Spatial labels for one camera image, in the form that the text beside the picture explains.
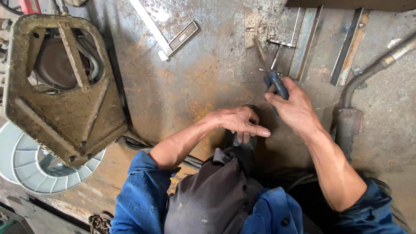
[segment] blue sleeve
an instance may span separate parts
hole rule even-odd
[[[162,218],[166,211],[172,171],[160,170],[146,153],[139,152],[134,156],[127,174],[117,196],[110,233],[162,234]]]
[[[391,197],[380,191],[371,179],[365,180],[367,190],[350,208],[340,213],[337,227],[340,233],[404,234],[393,222],[390,211]]]

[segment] metal plate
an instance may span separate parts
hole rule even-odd
[[[79,71],[75,72],[79,88],[53,95],[33,88],[22,68],[33,64],[33,54],[39,52],[39,47],[37,51],[30,47],[42,43],[43,37],[33,35],[38,28],[59,28],[67,52],[75,51],[71,29],[90,33],[103,62],[101,79],[88,83],[76,50],[68,56]],[[10,33],[4,114],[24,133],[68,166],[79,167],[127,131],[106,48],[95,26],[78,17],[34,14],[18,18]]]

